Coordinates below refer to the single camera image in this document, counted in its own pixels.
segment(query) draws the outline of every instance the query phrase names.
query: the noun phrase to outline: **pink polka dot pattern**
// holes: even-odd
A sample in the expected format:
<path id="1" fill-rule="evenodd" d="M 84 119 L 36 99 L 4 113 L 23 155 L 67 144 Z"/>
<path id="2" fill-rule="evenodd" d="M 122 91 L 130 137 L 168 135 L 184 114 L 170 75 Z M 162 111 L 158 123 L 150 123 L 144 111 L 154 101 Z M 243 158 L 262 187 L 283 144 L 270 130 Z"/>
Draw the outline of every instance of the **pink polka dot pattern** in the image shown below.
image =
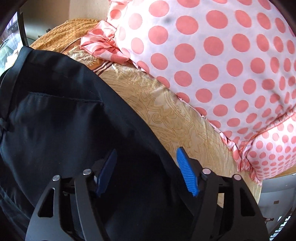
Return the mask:
<path id="1" fill-rule="evenodd" d="M 293 156 L 296 151 L 296 135 L 293 133 L 295 128 L 296 114 L 293 114 L 280 125 L 255 138 L 247 159 L 260 180 L 274 177 L 296 164 L 296 155 Z M 259 175 L 269 169 L 272 170 L 271 173 Z"/>
<path id="2" fill-rule="evenodd" d="M 180 86 L 187 87 L 192 83 L 191 75 L 183 70 L 177 71 L 174 75 L 176 83 Z"/>
<path id="3" fill-rule="evenodd" d="M 249 28 L 252 25 L 250 16 L 242 10 L 235 11 L 235 18 L 237 19 L 237 22 L 245 28 Z"/>
<path id="4" fill-rule="evenodd" d="M 181 16 L 176 21 L 176 28 L 182 34 L 191 35 L 198 30 L 198 23 L 193 17 Z"/>
<path id="5" fill-rule="evenodd" d="M 242 169 L 257 167 L 254 177 L 294 163 L 296 129 L 284 116 L 296 105 L 296 38 L 268 0 L 111 2 L 107 21 L 81 47 L 121 64 L 130 58 L 233 141 L 238 155 L 251 145 L 250 163 L 236 161 Z M 274 132 L 263 131 L 268 125 Z"/>
<path id="6" fill-rule="evenodd" d="M 210 36 L 206 38 L 204 41 L 204 49 L 208 54 L 218 56 L 222 54 L 224 45 L 221 39 L 214 36 Z"/>
<path id="7" fill-rule="evenodd" d="M 222 29 L 228 24 L 228 19 L 224 13 L 218 10 L 212 10 L 207 13 L 206 20 L 213 28 Z"/>
<path id="8" fill-rule="evenodd" d="M 168 14 L 170 6 L 166 1 L 158 0 L 149 6 L 149 13 L 154 17 L 163 17 Z"/>
<path id="9" fill-rule="evenodd" d="M 259 24 L 261 25 L 262 28 L 264 29 L 270 29 L 271 28 L 271 23 L 269 18 L 262 12 L 257 14 L 257 20 Z"/>
<path id="10" fill-rule="evenodd" d="M 162 26 L 154 26 L 149 30 L 148 37 L 152 43 L 160 45 L 167 41 L 168 31 Z"/>
<path id="11" fill-rule="evenodd" d="M 182 63 L 189 63 L 195 58 L 195 50 L 189 44 L 179 44 L 175 48 L 175 57 Z"/>

